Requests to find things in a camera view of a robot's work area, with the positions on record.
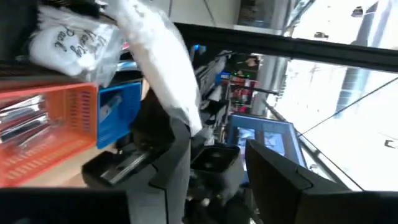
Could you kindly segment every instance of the black cable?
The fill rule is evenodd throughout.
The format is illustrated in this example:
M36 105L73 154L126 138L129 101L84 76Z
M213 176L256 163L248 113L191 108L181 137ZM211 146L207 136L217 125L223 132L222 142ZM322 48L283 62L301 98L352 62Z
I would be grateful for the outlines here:
M382 88L384 88L384 87L390 85L391 83L395 82L396 80L398 80L398 77L392 79L391 81L389 81L389 82L387 82L387 83L385 83L385 84L383 84L383 85L381 85L380 87L378 87L378 88L376 88L375 90L369 92L368 94L366 94L366 95L364 95L364 96L358 98L356 101L350 103L349 105L347 105L346 107L344 107L344 108L342 108L341 110L337 111L337 112L334 113L333 115L331 115L331 116L329 116L328 118L324 119L323 121L319 122L319 123L318 123L317 125L315 125L314 127L312 127L312 128L310 128L310 129L306 130L305 132L301 133L298 137L303 136L304 134L307 134L309 131L315 129L315 128L318 127L319 125L323 124L325 121L327 121L327 120L329 120L330 118L332 118L332 117L334 117L334 116L340 114L340 113L343 112L344 110L347 110L349 107L351 107L351 106L353 106L354 104L358 103L359 101L365 99L366 97L372 95L373 93L379 91L380 89L382 89Z
M169 4L169 18L172 17L172 8L173 8L173 0L170 0L170 4Z
M211 13L210 6L207 3L207 0L203 0L203 2L205 3L206 9L207 9L207 11L209 13L209 16L210 16L210 19L211 19L213 25L216 27L217 26L216 20L214 19L213 13Z

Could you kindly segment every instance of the glass window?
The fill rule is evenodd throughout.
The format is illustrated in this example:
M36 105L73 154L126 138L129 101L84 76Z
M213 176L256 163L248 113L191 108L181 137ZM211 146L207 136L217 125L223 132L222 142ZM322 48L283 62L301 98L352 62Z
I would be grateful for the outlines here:
M398 190L398 75L293 60L275 108L365 190Z

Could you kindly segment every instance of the metal bar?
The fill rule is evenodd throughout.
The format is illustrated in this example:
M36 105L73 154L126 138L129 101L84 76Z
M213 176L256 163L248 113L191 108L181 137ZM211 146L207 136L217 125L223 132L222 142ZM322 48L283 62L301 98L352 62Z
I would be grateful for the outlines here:
M175 23L187 44L398 72L398 51Z

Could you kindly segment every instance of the plastic basket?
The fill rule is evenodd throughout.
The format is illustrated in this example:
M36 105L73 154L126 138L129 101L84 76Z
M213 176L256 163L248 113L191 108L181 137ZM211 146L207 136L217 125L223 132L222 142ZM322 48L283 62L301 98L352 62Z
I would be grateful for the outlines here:
M0 99L45 95L51 119L62 123L27 150L0 145L0 187L17 186L79 152L95 146L97 88L90 83L0 91Z
M101 106L115 95L121 95L121 103L111 109L102 121L98 116L97 148L102 149L130 132L129 125L136 118L141 105L141 82L105 88L98 92L98 114Z

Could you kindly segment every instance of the orange crate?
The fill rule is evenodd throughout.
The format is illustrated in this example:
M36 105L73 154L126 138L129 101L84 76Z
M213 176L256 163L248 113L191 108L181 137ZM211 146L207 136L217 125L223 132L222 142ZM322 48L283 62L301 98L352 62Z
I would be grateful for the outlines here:
M63 125L24 151L0 145L0 187L18 186L96 144L95 86L78 83L0 91L0 99L35 94L45 95L49 117Z

